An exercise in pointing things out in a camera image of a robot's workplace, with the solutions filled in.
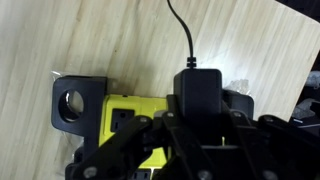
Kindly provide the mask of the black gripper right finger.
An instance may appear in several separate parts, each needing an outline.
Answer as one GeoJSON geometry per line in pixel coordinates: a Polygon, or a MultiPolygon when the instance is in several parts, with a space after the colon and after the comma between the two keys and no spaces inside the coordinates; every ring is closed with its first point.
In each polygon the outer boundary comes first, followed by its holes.
{"type": "Polygon", "coordinates": [[[256,123],[240,111],[230,115],[236,144],[254,180],[319,180],[319,139],[273,116],[256,123]]]}

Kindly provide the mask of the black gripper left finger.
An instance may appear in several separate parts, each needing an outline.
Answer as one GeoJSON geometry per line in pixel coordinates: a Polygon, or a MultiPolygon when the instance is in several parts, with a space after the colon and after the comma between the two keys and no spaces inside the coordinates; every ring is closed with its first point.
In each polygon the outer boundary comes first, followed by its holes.
{"type": "Polygon", "coordinates": [[[126,180],[153,152],[145,142],[145,134],[153,120],[136,116],[112,135],[89,157],[76,164],[68,180],[126,180]]]}

